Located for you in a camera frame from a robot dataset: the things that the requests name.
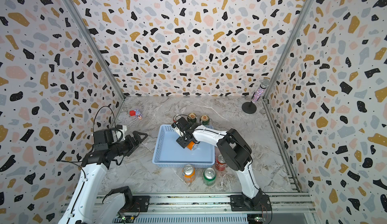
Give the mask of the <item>red cola can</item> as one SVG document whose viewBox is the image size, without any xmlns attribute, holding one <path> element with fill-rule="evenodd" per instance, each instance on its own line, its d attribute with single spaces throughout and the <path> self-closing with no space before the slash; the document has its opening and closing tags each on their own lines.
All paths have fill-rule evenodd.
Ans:
<svg viewBox="0 0 387 224">
<path fill-rule="evenodd" d="M 177 120 L 180 118 L 180 115 L 177 114 L 173 117 L 173 122 L 177 122 Z"/>
<path fill-rule="evenodd" d="M 226 162 L 225 162 L 224 157 L 223 157 L 221 154 L 219 154 L 219 155 L 216 157 L 216 159 L 215 159 L 215 168 L 216 168 L 218 171 L 222 172 L 222 171 L 224 171 L 224 170 L 226 169 L 226 167 L 227 167 L 227 164 L 226 164 Z"/>
</svg>

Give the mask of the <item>orange soda can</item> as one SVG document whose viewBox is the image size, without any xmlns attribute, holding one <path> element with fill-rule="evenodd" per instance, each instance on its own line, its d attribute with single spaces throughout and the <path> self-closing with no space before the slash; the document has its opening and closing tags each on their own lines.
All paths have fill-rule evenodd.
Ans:
<svg viewBox="0 0 387 224">
<path fill-rule="evenodd" d="M 197 147 L 198 147 L 198 143 L 195 143 L 193 141 L 191 141 L 186 147 L 189 149 L 189 150 L 195 150 Z"/>
<path fill-rule="evenodd" d="M 186 183 L 192 183 L 196 178 L 196 171 L 193 165 L 187 164 L 182 169 L 183 179 Z"/>
</svg>

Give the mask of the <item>green white gold-top can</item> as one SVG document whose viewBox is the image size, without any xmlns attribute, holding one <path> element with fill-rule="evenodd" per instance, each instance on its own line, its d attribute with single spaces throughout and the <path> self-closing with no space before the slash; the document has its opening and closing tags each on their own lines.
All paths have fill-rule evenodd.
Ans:
<svg viewBox="0 0 387 224">
<path fill-rule="evenodd" d="M 202 125 L 209 125 L 210 124 L 210 118 L 208 115 L 202 115 L 200 117 L 200 124 Z"/>
</svg>

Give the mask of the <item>green soda can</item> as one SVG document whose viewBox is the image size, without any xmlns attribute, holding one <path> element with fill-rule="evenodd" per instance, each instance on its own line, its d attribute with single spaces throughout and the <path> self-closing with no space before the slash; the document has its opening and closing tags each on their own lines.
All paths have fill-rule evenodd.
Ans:
<svg viewBox="0 0 387 224">
<path fill-rule="evenodd" d="M 207 186 L 212 186 L 216 182 L 216 171 L 209 167 L 206 168 L 203 172 L 203 182 Z"/>
</svg>

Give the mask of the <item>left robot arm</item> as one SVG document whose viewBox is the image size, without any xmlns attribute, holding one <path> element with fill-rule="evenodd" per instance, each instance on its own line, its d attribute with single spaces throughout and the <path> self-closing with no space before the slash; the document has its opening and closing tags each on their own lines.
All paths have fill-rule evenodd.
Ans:
<svg viewBox="0 0 387 224">
<path fill-rule="evenodd" d="M 102 181 L 112 162 L 120 164 L 118 157 L 130 156 L 148 134 L 134 131 L 125 135 L 124 128 L 111 128 L 94 132 L 93 149 L 82 160 L 81 176 L 61 224 L 110 224 L 124 212 L 139 214 L 142 210 L 128 186 L 109 191 L 103 206 L 94 212 L 95 202 Z"/>
</svg>

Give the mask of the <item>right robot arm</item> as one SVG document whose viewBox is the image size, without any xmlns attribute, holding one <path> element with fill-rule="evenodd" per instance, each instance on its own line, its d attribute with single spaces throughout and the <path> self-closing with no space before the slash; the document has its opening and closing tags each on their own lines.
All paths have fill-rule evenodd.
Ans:
<svg viewBox="0 0 387 224">
<path fill-rule="evenodd" d="M 190 123 L 183 117 L 172 123 L 171 127 L 179 135 L 176 142 L 182 148 L 202 142 L 216 146 L 225 163 L 238 176 L 245 207 L 252 210 L 258 206 L 263 200 L 263 192 L 254 176 L 252 149 L 237 130 L 214 130 L 202 124 Z"/>
</svg>

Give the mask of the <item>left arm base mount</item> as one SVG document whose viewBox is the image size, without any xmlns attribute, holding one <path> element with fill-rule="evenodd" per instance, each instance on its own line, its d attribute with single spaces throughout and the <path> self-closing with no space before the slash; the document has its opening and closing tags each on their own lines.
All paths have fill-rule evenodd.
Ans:
<svg viewBox="0 0 387 224">
<path fill-rule="evenodd" d="M 134 197 L 125 197 L 124 204 L 120 206 L 119 212 L 136 212 L 136 213 L 146 213 L 149 208 L 150 196 L 149 195 L 135 195 Z"/>
</svg>

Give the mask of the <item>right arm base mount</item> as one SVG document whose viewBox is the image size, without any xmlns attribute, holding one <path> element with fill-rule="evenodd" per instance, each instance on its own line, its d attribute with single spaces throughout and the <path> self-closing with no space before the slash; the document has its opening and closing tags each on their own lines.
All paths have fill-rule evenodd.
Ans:
<svg viewBox="0 0 387 224">
<path fill-rule="evenodd" d="M 253 199 L 249 199 L 243 194 L 231 195 L 230 206 L 233 212 L 244 211 L 268 211 L 272 210 L 271 201 L 268 195 L 259 194 Z"/>
</svg>

